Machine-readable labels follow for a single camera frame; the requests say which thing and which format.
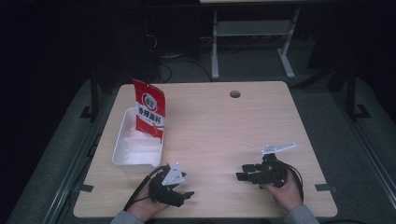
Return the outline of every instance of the black tape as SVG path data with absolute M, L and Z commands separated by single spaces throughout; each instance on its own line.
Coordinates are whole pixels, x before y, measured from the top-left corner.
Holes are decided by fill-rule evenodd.
M 327 184 L 320 184 L 320 185 L 315 185 L 315 188 L 317 189 L 317 191 L 326 191 L 329 190 L 330 192 L 338 192 L 336 187 L 330 187 Z
M 93 186 L 91 185 L 81 185 L 81 187 L 79 187 L 80 191 L 86 191 L 86 192 L 92 192 L 93 190 Z

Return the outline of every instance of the black cable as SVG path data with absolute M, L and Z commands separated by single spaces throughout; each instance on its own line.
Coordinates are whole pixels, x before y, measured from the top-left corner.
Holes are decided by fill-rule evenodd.
M 200 64 L 197 63 L 197 62 L 190 61 L 190 60 L 177 60 L 177 61 L 170 61 L 170 62 L 168 62 L 168 63 L 193 63 L 193 64 L 195 64 L 195 65 L 201 67 L 201 68 L 204 70 L 204 72 L 206 73 L 207 77 L 209 78 L 209 81 L 213 82 L 212 77 L 210 76 L 210 74 L 206 71 L 206 69 L 205 69 L 202 65 L 200 65 Z
M 286 164 L 291 174 L 293 175 L 294 180 L 297 183 L 298 190 L 300 191 L 301 200 L 304 201 L 304 190 L 303 190 L 303 178 L 301 177 L 300 172 L 292 165 Z
M 212 48 L 213 46 L 212 37 L 201 37 L 200 41 L 203 42 L 203 44 L 199 45 L 200 49 L 208 49 L 208 48 Z
M 93 40 L 89 35 L 87 35 L 88 40 L 96 46 L 102 53 L 104 53 L 108 59 L 110 59 L 113 63 L 115 63 L 120 69 L 122 69 L 126 74 L 131 75 L 132 77 L 135 76 L 134 73 L 130 72 L 125 66 L 123 66 L 119 61 L 113 58 L 105 49 L 103 49 L 95 40 Z
M 166 83 L 166 82 L 168 82 L 171 79 L 171 77 L 173 75 L 172 69 L 169 66 L 167 66 L 167 65 L 165 65 L 163 63 L 160 63 L 160 66 L 163 66 L 163 67 L 165 67 L 165 68 L 167 68 L 169 70 L 169 77 L 167 79 L 163 79 L 163 77 L 161 75 L 161 72 L 160 72 L 160 74 L 158 75 L 158 82 L 159 83 Z
M 66 209 L 65 212 L 64 212 L 64 218 L 63 218 L 63 220 L 62 220 L 61 223 L 64 223 L 64 220 L 66 219 L 67 213 L 68 213 L 69 210 L 70 210 L 70 207 L 71 207 L 71 197 L 72 197 L 73 190 L 74 190 L 75 187 L 77 186 L 78 181 L 84 176 L 84 174 L 88 173 L 88 171 L 85 171 L 85 170 L 86 170 L 88 164 L 90 164 L 91 160 L 92 160 L 92 157 L 89 157 L 88 160 L 85 162 L 84 166 L 83 166 L 82 169 L 81 169 L 81 172 L 79 173 L 78 177 L 75 179 L 75 181 L 74 181 L 72 187 L 70 188 L 70 190 L 69 190 L 68 193 L 67 193 L 66 200 L 65 200 L 65 203 L 67 203 L 67 209 Z M 62 209 L 61 209 L 60 215 L 61 215 L 62 212 L 64 211 L 65 203 L 64 203 L 64 205 L 63 205 L 63 207 L 62 207 Z
M 153 175 L 155 175 L 157 172 L 159 172 L 160 170 L 164 170 L 164 169 L 166 169 L 167 167 L 168 167 L 167 165 L 166 165 L 166 166 L 160 166 L 160 167 L 156 168 L 154 171 L 152 171 L 149 175 L 147 175 L 147 176 L 143 179 L 142 183 L 140 183 L 140 185 L 139 185 L 139 186 L 137 187 L 137 189 L 134 191 L 134 193 L 132 194 L 132 196 L 129 198 L 128 202 L 125 204 L 125 206 L 124 206 L 124 208 L 123 208 L 123 210 L 124 210 L 125 212 L 128 210 L 129 206 L 131 206 L 131 204 L 141 201 L 140 199 L 135 201 L 134 198 L 136 198 L 136 196 L 137 196 L 137 194 L 140 192 L 140 190 L 142 190 L 142 188 L 146 186 L 146 184 L 150 181 L 151 177 L 152 177 Z
M 222 54 L 235 54 L 237 52 L 244 50 L 242 45 L 236 43 L 235 41 L 230 41 L 231 44 L 227 44 L 225 42 L 226 40 L 223 40 L 222 38 L 220 38 L 218 41 L 218 52 Z
M 185 56 L 184 53 L 179 53 L 174 56 L 162 56 L 162 59 L 163 59 L 163 63 L 170 63 L 176 59 L 182 58 L 183 56 Z

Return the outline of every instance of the floor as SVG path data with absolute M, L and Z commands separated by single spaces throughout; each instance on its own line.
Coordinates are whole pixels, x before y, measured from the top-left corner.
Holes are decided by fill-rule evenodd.
M 288 55 L 295 79 L 286 77 L 277 58 L 276 48 L 282 44 L 282 39 L 264 38 L 253 43 L 237 45 L 238 50 L 235 52 L 229 53 L 227 50 L 219 55 L 219 80 L 210 79 L 210 49 L 205 48 L 205 45 L 198 57 L 179 55 L 174 58 L 177 52 L 167 52 L 163 56 L 166 58 L 163 59 L 163 65 L 159 67 L 161 78 L 168 79 L 169 83 L 281 80 L 292 87 L 320 72 L 306 68 L 315 39 L 294 40 L 291 43 Z M 391 149 L 396 145 L 396 126 L 375 100 L 371 88 L 360 79 L 357 82 L 356 103 L 363 104 L 372 117 L 351 121 L 344 109 L 346 92 L 342 90 L 334 93 L 327 89 L 331 77 L 332 74 L 329 74 L 304 89 L 290 88 L 323 174 L 334 189 L 332 195 L 339 209 L 336 217 L 322 218 L 320 221 L 353 219 L 373 224 L 390 223 L 396 220 L 395 206 L 370 159 L 371 153 L 367 151 L 373 150 L 389 174 L 396 174 L 392 172 L 395 165 L 391 159 L 395 156 L 395 151 Z M 24 223 L 26 220 L 40 222 L 43 218 L 48 223 L 109 223 L 111 220 L 111 217 L 84 219 L 73 215 L 79 186 L 89 168 L 90 158 L 85 155 L 94 148 L 92 142 L 96 141 L 96 136 L 106 124 L 118 88 L 100 91 L 100 113 L 94 121 L 79 117 L 83 108 L 91 103 L 90 90 L 88 80 L 68 107 L 9 223 Z M 78 162 L 77 155 L 82 155 Z M 52 180 L 51 183 L 43 182 L 48 179 Z M 26 212 L 32 203 L 39 206 Z M 158 221 L 166 224 L 208 220 Z M 211 221 L 219 224 L 261 223 L 259 219 L 218 218 Z M 281 223 L 280 219 L 271 221 Z

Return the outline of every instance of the dark background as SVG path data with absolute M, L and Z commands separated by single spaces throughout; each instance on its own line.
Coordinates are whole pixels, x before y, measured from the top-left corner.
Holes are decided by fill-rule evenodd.
M 395 4 L 356 2 L 304 7 L 294 38 L 317 39 L 311 67 L 326 69 L 356 59 L 358 76 L 396 120 Z M 158 75 L 161 52 L 147 50 L 144 33 L 158 35 L 159 49 L 190 54 L 199 36 L 210 36 L 207 10 L 158 11 L 148 20 L 144 11 L 96 10 L 102 3 L 0 2 L 2 223 L 93 71 L 104 89 L 130 83 L 131 77 L 151 81 Z

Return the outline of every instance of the sleeve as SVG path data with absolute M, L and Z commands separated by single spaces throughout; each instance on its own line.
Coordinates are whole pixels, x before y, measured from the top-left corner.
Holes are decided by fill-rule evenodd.
M 289 211 L 285 216 L 284 222 L 285 224 L 319 224 L 314 214 L 312 214 L 311 210 L 305 204 L 301 204 Z
M 120 211 L 111 221 L 111 224 L 144 224 L 134 215 L 125 211 Z

